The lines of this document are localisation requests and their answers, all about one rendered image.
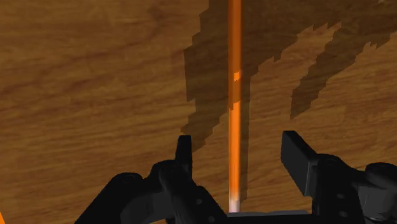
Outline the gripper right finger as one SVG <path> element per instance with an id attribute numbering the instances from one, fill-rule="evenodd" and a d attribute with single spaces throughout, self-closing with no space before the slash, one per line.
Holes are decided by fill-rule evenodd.
<path id="1" fill-rule="evenodd" d="M 282 133 L 281 162 L 319 224 L 397 224 L 397 165 L 375 162 L 358 170 L 316 153 L 294 130 Z"/>

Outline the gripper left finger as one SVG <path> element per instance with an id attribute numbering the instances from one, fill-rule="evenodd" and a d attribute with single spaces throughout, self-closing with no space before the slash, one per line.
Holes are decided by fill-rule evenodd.
<path id="1" fill-rule="evenodd" d="M 192 178 L 192 139 L 178 138 L 175 157 L 155 163 L 150 174 L 114 176 L 74 224 L 228 224 L 228 217 Z"/>

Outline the orange pencil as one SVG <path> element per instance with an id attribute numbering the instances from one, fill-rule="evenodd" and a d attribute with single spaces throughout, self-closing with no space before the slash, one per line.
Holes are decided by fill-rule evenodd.
<path id="1" fill-rule="evenodd" d="M 242 0 L 228 0 L 228 211 L 240 211 Z"/>

